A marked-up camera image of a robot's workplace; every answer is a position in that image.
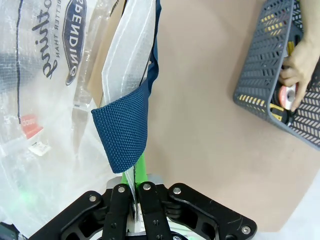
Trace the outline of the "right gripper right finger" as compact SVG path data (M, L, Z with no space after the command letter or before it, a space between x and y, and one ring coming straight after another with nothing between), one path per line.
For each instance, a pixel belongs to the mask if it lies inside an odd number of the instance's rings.
M166 188L150 181L143 155L134 167L134 183L149 240L175 239L169 220L206 240L251 240L257 233L252 219L184 183Z

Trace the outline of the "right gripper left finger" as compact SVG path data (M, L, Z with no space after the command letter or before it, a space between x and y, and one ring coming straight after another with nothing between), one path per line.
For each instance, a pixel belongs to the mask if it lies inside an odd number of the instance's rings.
M131 200L129 185L117 176L104 194L85 192L29 239L124 240Z

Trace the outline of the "person's left hand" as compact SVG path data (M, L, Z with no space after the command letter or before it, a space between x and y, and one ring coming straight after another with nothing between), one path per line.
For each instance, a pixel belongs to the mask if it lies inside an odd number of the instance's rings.
M320 40L304 37L294 48L290 57L283 60L279 81L286 87L298 84L291 111L300 105L320 57Z

